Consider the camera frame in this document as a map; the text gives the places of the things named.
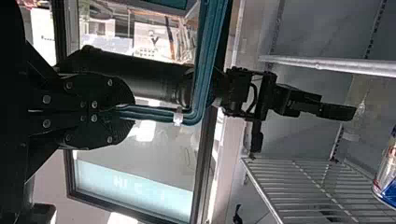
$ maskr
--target glass pane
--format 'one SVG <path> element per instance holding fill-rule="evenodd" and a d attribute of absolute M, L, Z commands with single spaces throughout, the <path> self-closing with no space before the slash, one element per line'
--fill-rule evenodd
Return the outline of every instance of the glass pane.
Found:
<path fill-rule="evenodd" d="M 23 17 L 26 40 L 53 66 L 56 64 L 53 19 L 50 5 L 36 1 L 17 0 Z"/>
<path fill-rule="evenodd" d="M 135 7 L 133 1 L 122 1 L 130 5 L 115 2 L 78 1 L 81 48 L 92 45 L 165 63 L 194 63 L 197 11 L 186 19 Z M 174 107 L 135 98 L 137 105 Z M 138 120 L 117 146 L 74 152 L 78 190 L 176 223 L 188 223 L 200 131 L 200 124 L 176 127 Z"/>
<path fill-rule="evenodd" d="M 121 1 L 129 5 L 116 2 L 78 1 L 81 47 L 92 45 L 106 51 L 167 63 L 193 63 L 198 13 L 186 20 L 138 8 L 133 1 Z M 155 5 L 164 1 L 151 2 Z"/>
<path fill-rule="evenodd" d="M 75 151 L 78 190 L 188 223 L 200 129 L 143 120 L 117 146 Z"/>

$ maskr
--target metal shelf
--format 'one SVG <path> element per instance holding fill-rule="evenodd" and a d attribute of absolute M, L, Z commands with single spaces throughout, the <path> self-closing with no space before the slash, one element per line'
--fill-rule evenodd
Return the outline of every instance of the metal shelf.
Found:
<path fill-rule="evenodd" d="M 347 163 L 266 159 L 242 163 L 278 224 L 396 222 L 396 211 L 371 192 L 372 180 Z"/>

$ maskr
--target screw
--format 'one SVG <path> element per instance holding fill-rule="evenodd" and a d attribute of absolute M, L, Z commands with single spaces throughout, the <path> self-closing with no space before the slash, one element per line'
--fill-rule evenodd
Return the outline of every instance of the screw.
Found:
<path fill-rule="evenodd" d="M 66 83 L 66 88 L 67 88 L 68 90 L 72 89 L 72 88 L 73 88 L 73 82 L 67 82 L 67 83 Z"/>
<path fill-rule="evenodd" d="M 66 142 L 69 142 L 71 139 L 72 139 L 72 135 L 67 134 L 65 138 Z"/>
<path fill-rule="evenodd" d="M 98 117 L 96 115 L 91 116 L 91 121 L 96 122 L 98 120 Z"/>
<path fill-rule="evenodd" d="M 92 101 L 92 108 L 96 109 L 98 107 L 98 103 L 96 101 Z"/>
<path fill-rule="evenodd" d="M 44 128 L 49 128 L 50 127 L 50 119 L 44 119 L 43 127 Z"/>
<path fill-rule="evenodd" d="M 45 105 L 48 105 L 50 103 L 50 96 L 49 95 L 44 95 L 43 96 L 43 103 Z"/>

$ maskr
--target soda can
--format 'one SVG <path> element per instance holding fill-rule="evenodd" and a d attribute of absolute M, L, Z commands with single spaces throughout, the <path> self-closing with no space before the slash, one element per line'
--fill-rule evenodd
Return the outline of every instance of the soda can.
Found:
<path fill-rule="evenodd" d="M 373 184 L 373 194 L 382 203 L 396 210 L 396 126 Z"/>

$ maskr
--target wire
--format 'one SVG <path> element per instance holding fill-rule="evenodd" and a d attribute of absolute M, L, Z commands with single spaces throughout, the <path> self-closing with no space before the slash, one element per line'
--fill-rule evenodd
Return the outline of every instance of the wire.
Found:
<path fill-rule="evenodd" d="M 261 78 L 253 79 L 253 80 L 251 80 L 251 81 L 259 81 L 259 80 L 262 80 L 262 77 L 261 77 Z"/>
<path fill-rule="evenodd" d="M 221 71 L 219 68 L 217 68 L 216 66 L 214 66 L 215 67 L 215 69 L 216 70 L 218 70 L 218 72 L 220 72 L 220 73 L 222 73 L 225 77 L 227 77 L 227 75 L 223 72 L 223 71 Z"/>
<path fill-rule="evenodd" d="M 253 109 L 253 107 L 257 104 L 257 97 L 258 97 L 257 96 L 258 95 L 257 86 L 254 85 L 253 83 L 250 83 L 249 87 L 253 88 L 253 102 L 248 107 L 246 113 L 250 113 L 250 111 Z"/>

